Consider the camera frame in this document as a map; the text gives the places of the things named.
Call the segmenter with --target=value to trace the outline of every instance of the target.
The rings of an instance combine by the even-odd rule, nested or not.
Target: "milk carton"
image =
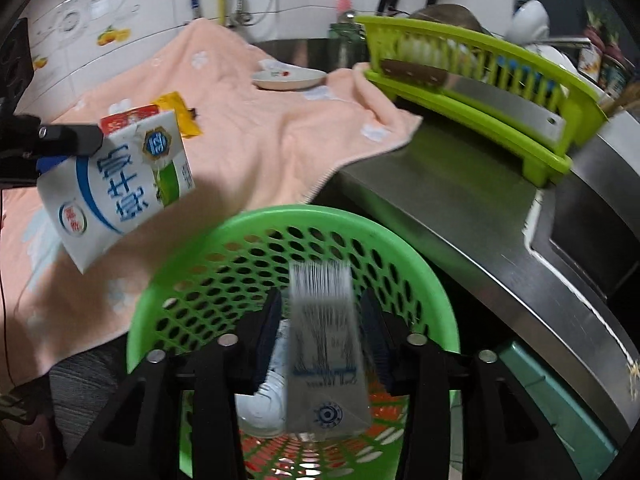
[[[104,137],[94,156],[69,157],[43,174],[37,186],[81,272],[194,187],[172,111]]]

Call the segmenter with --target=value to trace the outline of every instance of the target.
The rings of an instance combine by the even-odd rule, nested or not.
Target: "black wire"
[[[0,237],[2,235],[2,197],[4,194],[0,189]],[[0,296],[2,296],[2,336],[4,338],[4,362],[6,364],[6,372],[9,375],[11,384],[15,386],[14,378],[11,375],[11,366],[9,365],[9,349],[6,343],[6,301],[4,300],[4,286],[2,286],[2,270],[0,269]]]

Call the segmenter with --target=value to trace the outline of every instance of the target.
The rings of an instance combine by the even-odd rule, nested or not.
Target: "yellow package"
[[[175,111],[175,117],[178,119],[178,128],[180,129],[181,137],[189,139],[189,137],[202,135],[202,130],[191,117],[191,111],[187,108],[187,105],[184,104],[184,101],[178,92],[161,95],[158,99],[153,101],[153,104],[158,105],[162,111]]]

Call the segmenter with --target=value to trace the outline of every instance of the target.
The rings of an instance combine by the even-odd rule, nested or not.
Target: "peach towel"
[[[259,90],[251,74],[268,59],[230,30],[196,20],[59,118],[95,123],[118,108],[180,92],[204,133],[184,141],[196,189],[84,275],[62,248],[36,190],[4,192],[0,269],[16,384],[125,333],[149,279],[194,233],[244,210],[308,202],[338,168],[408,143],[420,123],[369,83],[363,66],[337,70],[325,86],[308,91]],[[4,359],[0,345],[0,392],[12,387]]]

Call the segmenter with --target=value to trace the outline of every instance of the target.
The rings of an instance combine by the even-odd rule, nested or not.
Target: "green basket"
[[[138,301],[129,330],[127,366],[153,348],[185,352],[233,330],[243,313],[262,307],[272,286],[286,288],[291,261],[351,264],[359,297],[372,287],[385,310],[444,349],[460,351],[449,300],[433,271],[404,240],[382,226],[320,206],[279,206],[241,214],[205,232],[158,271]],[[255,479],[376,478],[392,480],[402,445],[406,399],[370,381],[374,423],[358,437],[302,442],[292,436],[242,436],[247,470]],[[180,468],[191,475],[191,403],[184,397]]]
[[[523,159],[522,174],[537,186],[571,169],[567,150],[604,124],[596,91],[564,68],[524,48],[466,28],[407,18],[362,16],[371,56],[367,78],[390,99],[403,97],[487,136]],[[540,135],[490,105],[453,89],[406,83],[383,75],[380,61],[435,66],[516,94],[565,120],[557,139]]]

